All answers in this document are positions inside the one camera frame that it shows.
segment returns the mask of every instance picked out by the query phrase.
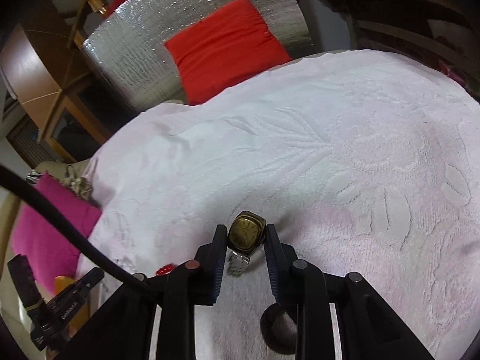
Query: red pillow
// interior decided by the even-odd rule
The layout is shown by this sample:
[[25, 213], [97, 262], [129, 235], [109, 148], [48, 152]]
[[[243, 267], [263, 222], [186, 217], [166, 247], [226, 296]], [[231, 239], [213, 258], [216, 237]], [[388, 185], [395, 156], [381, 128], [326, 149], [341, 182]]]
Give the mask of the red pillow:
[[235, 0], [165, 42], [190, 105], [291, 61], [250, 0]]
[[[102, 214], [98, 208], [76, 197], [48, 173], [42, 175], [35, 188], [88, 238]], [[26, 204], [18, 215], [11, 242], [16, 254], [27, 256], [35, 280], [51, 294], [55, 293], [57, 276], [75, 277], [80, 251]]]

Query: screw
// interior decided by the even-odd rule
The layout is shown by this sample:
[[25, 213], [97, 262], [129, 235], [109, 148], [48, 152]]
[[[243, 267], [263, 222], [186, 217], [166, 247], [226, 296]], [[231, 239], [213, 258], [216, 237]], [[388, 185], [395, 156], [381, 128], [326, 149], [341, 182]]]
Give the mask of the screw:
[[305, 269], [307, 267], [307, 262], [304, 259], [296, 259], [293, 262], [293, 266], [297, 269]]
[[354, 283], [358, 283], [359, 281], [362, 281], [363, 277], [358, 272], [350, 272], [349, 279]]
[[185, 263], [185, 268], [187, 269], [197, 269], [200, 266], [200, 263], [195, 259], [191, 259]]

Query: orange object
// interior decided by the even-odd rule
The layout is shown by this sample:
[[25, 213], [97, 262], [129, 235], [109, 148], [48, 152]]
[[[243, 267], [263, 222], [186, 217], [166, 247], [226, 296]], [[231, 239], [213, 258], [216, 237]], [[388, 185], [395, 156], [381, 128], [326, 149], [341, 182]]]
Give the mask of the orange object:
[[[76, 280], [73, 280], [67, 276], [57, 276], [54, 280], [55, 286], [55, 295], [61, 293], [65, 288], [70, 284], [75, 283]], [[86, 303], [73, 317], [73, 319], [68, 324], [71, 332], [77, 332], [90, 318], [90, 305]]]
[[165, 42], [190, 105], [291, 61], [250, 0], [234, 0]]

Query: gold watch face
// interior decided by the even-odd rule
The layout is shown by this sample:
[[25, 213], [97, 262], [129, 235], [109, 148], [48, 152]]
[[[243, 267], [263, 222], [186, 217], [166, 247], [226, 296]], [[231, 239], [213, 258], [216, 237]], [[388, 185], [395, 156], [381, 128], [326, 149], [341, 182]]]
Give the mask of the gold watch face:
[[262, 236], [262, 231], [263, 226], [258, 221], [246, 216], [239, 216], [230, 228], [229, 237], [235, 247], [246, 251], [258, 243], [258, 239]]

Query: textured bedspread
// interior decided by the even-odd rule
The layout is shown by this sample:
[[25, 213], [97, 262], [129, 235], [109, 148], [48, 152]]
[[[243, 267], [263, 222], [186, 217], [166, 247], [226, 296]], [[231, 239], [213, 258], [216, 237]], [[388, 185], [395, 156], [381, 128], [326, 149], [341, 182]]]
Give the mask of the textured bedspread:
[[[407, 58], [306, 58], [120, 130], [87, 171], [104, 211], [90, 241], [153, 275], [251, 210], [324, 272], [361, 272], [437, 360], [459, 359], [480, 329], [479, 125], [459, 85]], [[273, 302], [259, 250], [197, 307], [197, 358], [281, 358], [260, 333]]]

